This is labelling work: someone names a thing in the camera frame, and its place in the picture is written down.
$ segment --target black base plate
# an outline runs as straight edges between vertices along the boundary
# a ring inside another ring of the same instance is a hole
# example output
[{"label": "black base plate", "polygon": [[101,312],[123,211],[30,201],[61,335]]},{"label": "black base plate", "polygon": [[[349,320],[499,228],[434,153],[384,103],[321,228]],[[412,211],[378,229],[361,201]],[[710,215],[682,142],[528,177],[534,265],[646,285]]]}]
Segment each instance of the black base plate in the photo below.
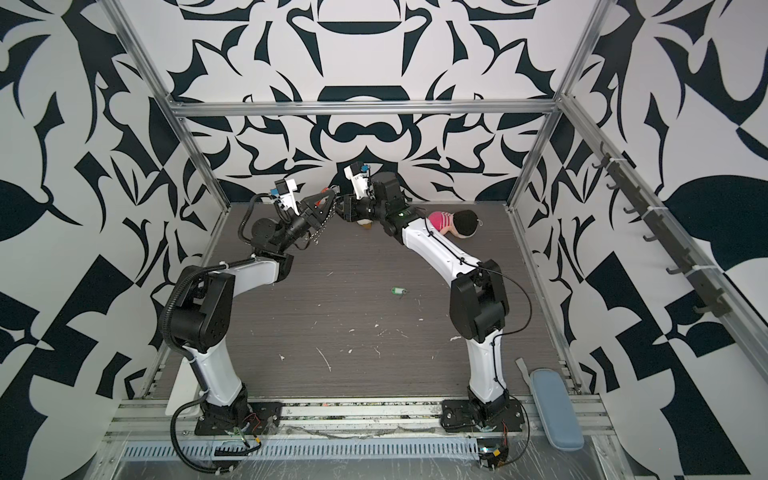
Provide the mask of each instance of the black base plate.
[{"label": "black base plate", "polygon": [[[492,418],[488,426],[496,427],[491,430],[492,432],[501,432],[502,423],[507,425],[509,432],[522,432],[525,419],[519,401],[516,399],[507,400],[504,408]],[[447,432],[480,432],[480,428],[475,425],[469,400],[443,400],[440,425]]]},{"label": "black base plate", "polygon": [[[261,435],[267,429],[270,423],[280,424],[280,414],[283,411],[281,402],[248,402],[253,413],[258,420],[253,420],[243,432],[246,435]],[[202,420],[197,420],[194,434],[197,436],[205,435],[226,435],[225,428],[218,425],[215,419],[205,416]]]}]

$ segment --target patterned wall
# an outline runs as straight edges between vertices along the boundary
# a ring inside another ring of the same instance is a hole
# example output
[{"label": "patterned wall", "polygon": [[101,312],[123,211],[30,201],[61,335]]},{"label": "patterned wall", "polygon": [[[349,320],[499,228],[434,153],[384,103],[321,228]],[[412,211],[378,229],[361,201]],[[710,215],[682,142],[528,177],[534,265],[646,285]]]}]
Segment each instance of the patterned wall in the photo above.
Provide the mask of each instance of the patterned wall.
[{"label": "patterned wall", "polygon": [[[763,316],[767,8],[620,0],[575,92]],[[596,160],[561,121],[518,205],[585,383],[637,472],[768,478],[768,386]]]},{"label": "patterned wall", "polygon": [[93,0],[0,2],[3,478],[94,454],[220,213]]},{"label": "patterned wall", "polygon": [[506,200],[542,114],[321,115],[190,119],[232,201],[296,179],[300,196],[338,184],[364,161],[396,172],[415,200]]},{"label": "patterned wall", "polygon": [[594,0],[129,0],[185,101],[551,98]]}]

